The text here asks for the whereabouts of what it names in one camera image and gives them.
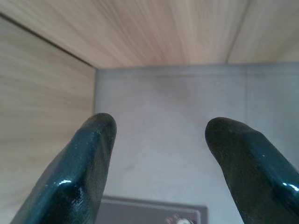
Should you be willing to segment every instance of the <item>wood grain panel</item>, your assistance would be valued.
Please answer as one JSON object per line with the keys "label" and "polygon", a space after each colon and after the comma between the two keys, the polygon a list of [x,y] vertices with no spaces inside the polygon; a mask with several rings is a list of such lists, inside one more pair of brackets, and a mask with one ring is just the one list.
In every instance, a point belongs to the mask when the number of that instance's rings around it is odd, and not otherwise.
{"label": "wood grain panel", "polygon": [[0,220],[92,114],[95,70],[0,18]]}
{"label": "wood grain panel", "polygon": [[0,0],[0,9],[102,68],[224,63],[247,0]]}
{"label": "wood grain panel", "polygon": [[252,0],[230,63],[299,61],[299,1]]}

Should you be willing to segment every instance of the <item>wooden ceiling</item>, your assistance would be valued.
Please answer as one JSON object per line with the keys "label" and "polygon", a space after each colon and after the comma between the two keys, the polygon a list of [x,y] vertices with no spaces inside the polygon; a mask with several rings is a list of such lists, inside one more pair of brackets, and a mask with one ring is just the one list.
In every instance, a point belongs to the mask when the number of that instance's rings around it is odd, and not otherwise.
{"label": "wooden ceiling", "polygon": [[0,0],[101,68],[299,61],[298,0]]}

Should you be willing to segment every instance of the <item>wooden wall panel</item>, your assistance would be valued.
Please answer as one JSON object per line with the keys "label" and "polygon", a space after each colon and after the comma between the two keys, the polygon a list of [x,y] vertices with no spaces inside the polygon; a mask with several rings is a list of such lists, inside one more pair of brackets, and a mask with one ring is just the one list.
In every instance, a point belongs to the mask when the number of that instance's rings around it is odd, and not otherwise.
{"label": "wooden wall panel", "polygon": [[224,63],[247,0],[0,0],[2,13],[102,68]]}
{"label": "wooden wall panel", "polygon": [[92,114],[95,69],[0,18],[0,220]]}
{"label": "wooden wall panel", "polygon": [[230,63],[299,61],[299,1],[251,0]]}

